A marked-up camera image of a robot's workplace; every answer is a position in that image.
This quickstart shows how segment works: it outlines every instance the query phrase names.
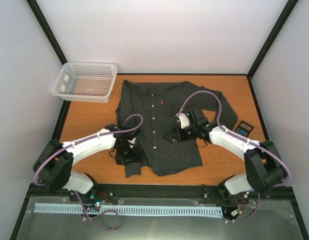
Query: orange wooden surface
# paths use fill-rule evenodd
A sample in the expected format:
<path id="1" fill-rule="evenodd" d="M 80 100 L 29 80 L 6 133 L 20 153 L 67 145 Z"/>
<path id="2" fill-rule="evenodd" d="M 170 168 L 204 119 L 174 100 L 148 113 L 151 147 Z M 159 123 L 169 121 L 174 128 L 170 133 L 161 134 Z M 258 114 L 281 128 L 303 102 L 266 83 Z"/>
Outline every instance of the orange wooden surface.
<path id="1" fill-rule="evenodd" d="M 108 124 L 116 124 L 115 110 L 121 98 L 123 80 L 152 83 L 189 81 L 221 91 L 238 115 L 237 124 L 244 120 L 255 126 L 249 138 L 259 141 L 265 139 L 245 76 L 118 75 L 108 103 L 71 102 L 60 140 L 76 140 L 93 134 Z M 205 111 L 205 114 L 212 119 L 215 113 Z M 203 145 L 203 142 L 199 140 L 198 145 Z M 115 160 L 108 155 L 108 150 L 83 159 L 73 170 L 89 173 L 98 183 L 165 185 L 217 185 L 225 178 L 245 171 L 244 162 L 240 158 L 219 146 L 209 144 L 199 151 L 203 167 L 190 168 L 168 176 L 157 176 L 145 166 L 141 175 L 126 178 L 124 167 L 116 165 Z"/>

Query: dark gray button-up shirt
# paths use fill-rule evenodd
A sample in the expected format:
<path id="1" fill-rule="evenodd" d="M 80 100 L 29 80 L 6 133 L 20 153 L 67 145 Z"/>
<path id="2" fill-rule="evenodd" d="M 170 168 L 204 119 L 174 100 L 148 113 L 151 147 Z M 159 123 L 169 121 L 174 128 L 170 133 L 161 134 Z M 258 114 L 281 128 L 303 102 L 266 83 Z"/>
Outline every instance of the dark gray button-up shirt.
<path id="1" fill-rule="evenodd" d="M 116 110 L 117 123 L 121 126 L 132 114 L 141 114 L 143 124 L 137 140 L 142 148 L 142 165 L 146 165 L 158 176 L 179 173 L 185 169 L 202 166 L 198 147 L 191 141 L 165 141 L 164 135 L 178 127 L 174 115 L 178 113 L 189 95 L 200 90 L 209 90 L 188 81 L 177 83 L 134 83 L 125 80 L 122 84 L 121 101 Z M 222 104 L 220 123 L 233 129 L 238 116 L 220 91 L 216 94 Z M 183 112 L 189 109 L 218 111 L 218 102 L 210 94 L 193 96 Z M 140 119 L 130 119 L 125 127 L 133 128 Z"/>

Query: basket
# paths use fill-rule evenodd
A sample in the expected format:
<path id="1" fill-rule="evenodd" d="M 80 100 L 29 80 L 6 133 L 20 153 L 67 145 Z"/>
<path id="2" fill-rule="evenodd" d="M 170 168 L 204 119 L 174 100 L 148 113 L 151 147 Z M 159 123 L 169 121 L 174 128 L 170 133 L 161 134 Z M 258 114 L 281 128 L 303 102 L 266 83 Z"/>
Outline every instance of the basket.
<path id="1" fill-rule="evenodd" d="M 67 62 L 59 71 L 51 93 L 66 101 L 107 103 L 117 69 L 110 63 Z"/>

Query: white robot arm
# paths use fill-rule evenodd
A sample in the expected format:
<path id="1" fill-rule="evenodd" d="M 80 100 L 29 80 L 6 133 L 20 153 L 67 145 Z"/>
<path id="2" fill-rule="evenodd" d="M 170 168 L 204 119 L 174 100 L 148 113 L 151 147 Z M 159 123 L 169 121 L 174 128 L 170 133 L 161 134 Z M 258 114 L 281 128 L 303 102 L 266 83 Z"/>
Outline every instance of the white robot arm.
<path id="1" fill-rule="evenodd" d="M 138 146 L 135 142 L 136 135 L 140 131 L 117 134 L 118 132 L 120 132 L 119 127 L 111 124 L 92 135 L 78 140 L 63 143 L 51 140 L 34 164 L 33 170 L 36 172 L 50 156 L 64 148 L 64 151 L 44 166 L 38 177 L 50 192 L 68 189 L 87 194 L 97 183 L 87 173 L 83 174 L 72 170 L 73 165 L 82 159 L 97 152 L 115 148 L 117 154 L 120 155 L 120 160 L 116 160 L 117 164 L 139 161 Z"/>
<path id="2" fill-rule="evenodd" d="M 219 184 L 219 195 L 223 200 L 242 192 L 264 193 L 287 177 L 286 170 L 276 160 L 256 147 L 260 146 L 280 158 L 273 142 L 251 140 L 216 122 L 209 122 L 201 109 L 178 113 L 175 118 L 179 128 L 172 128 L 164 136 L 165 140 L 174 143 L 176 140 L 203 139 L 227 149 L 244 161 L 246 173 L 231 176 Z"/>

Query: black frame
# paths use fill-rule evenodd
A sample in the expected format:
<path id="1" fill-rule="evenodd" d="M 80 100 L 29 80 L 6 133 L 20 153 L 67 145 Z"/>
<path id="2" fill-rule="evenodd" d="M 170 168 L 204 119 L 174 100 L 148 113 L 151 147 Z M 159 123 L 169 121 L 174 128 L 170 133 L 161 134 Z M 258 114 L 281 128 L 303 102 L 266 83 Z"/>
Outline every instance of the black frame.
<path id="1" fill-rule="evenodd" d="M 247 81 L 250 87 L 250 91 L 254 100 L 254 104 L 258 113 L 258 117 L 261 123 L 261 127 L 263 130 L 264 137 L 269 139 L 269 134 L 261 113 L 261 109 L 256 97 L 256 93 L 252 84 L 252 78 L 256 73 L 258 67 L 262 63 L 263 59 L 265 58 L 268 50 L 270 49 L 271 45 L 275 41 L 276 37 L 278 36 L 280 30 L 284 26 L 285 22 L 287 21 L 289 15 L 293 11 L 294 7 L 298 3 L 299 0 L 288 0 L 282 13 L 280 14 L 278 20 L 276 21 L 272 31 L 270 32 L 268 38 L 266 39 L 263 47 L 261 48 L 258 56 L 256 57 L 253 65 L 251 66 L 248 74 L 178 74 L 178 73 L 139 73 L 139 75 L 186 75 L 186 76 L 193 76 L 193 75 L 210 75 L 210 76 L 246 76 Z M 51 46 L 53 47 L 56 55 L 58 56 L 60 62 L 65 64 L 67 59 L 58 44 L 57 39 L 55 38 L 49 24 L 42 13 L 38 3 L 36 0 L 27 0 L 34 16 L 38 20 L 42 30 L 44 31 L 46 37 L 48 38 Z M 136 73 L 119 73 L 118 75 L 136 75 Z M 61 110 L 52 134 L 52 139 L 60 139 L 65 121 L 67 118 L 67 114 L 70 108 L 71 102 L 70 101 L 63 101 Z M 234 202 L 224 203 L 220 201 L 218 198 L 215 197 L 205 197 L 205 196 L 212 196 L 218 186 L 178 186 L 178 185 L 141 185 L 141 184 L 134 184 L 134 185 L 127 185 L 127 184 L 100 184 L 100 187 L 104 189 L 104 192 L 110 196 L 109 200 L 116 204 L 120 198 L 167 198 L 167 199 L 191 199 L 196 200 L 199 202 L 203 202 L 206 204 L 216 204 L 219 207 L 235 207 L 236 204 Z M 45 188 L 37 187 L 33 183 L 30 184 L 29 189 L 26 193 L 23 205 L 21 207 L 18 219 L 14 226 L 12 235 L 10 240 L 17 239 L 25 211 L 27 209 L 27 205 L 29 203 L 30 197 L 34 196 L 68 196 L 72 197 L 70 192 L 67 190 L 60 190 L 56 193 L 49 193 Z M 249 199 L 257 199 L 257 194 L 255 192 L 251 192 L 249 194 Z M 281 187 L 281 188 L 272 188 L 265 194 L 261 194 L 261 199 L 274 199 L 274 200 L 289 200 L 291 202 L 296 220 L 298 222 L 301 234 L 303 239 L 309 240 L 309 235 L 303 221 L 302 215 L 299 210 L 299 206 L 297 200 L 295 198 L 294 191 L 292 187 Z"/>

